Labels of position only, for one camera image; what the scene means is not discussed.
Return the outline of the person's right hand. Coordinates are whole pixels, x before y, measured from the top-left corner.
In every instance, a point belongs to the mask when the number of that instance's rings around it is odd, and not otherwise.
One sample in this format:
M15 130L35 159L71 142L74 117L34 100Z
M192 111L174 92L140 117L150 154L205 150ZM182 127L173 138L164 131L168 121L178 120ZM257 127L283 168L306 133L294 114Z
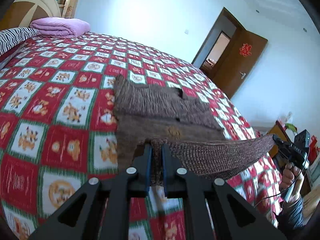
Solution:
M290 185L295 181L291 196L287 202L287 204L293 204L300 198L300 191L303 185L304 176L301 170L293 166L291 163L287 163L285 169L283 170L283 175L281 179L281 183L279 185L280 191L284 191L289 188Z

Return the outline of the dark right sleeve forearm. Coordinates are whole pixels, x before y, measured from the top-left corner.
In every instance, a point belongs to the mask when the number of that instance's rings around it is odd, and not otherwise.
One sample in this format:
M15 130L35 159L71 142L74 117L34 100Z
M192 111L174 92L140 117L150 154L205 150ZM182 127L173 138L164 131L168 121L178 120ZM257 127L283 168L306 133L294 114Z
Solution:
M282 201L282 211L276 215L278 229L287 237L293 238L303 228L303 200L300 196L291 203Z

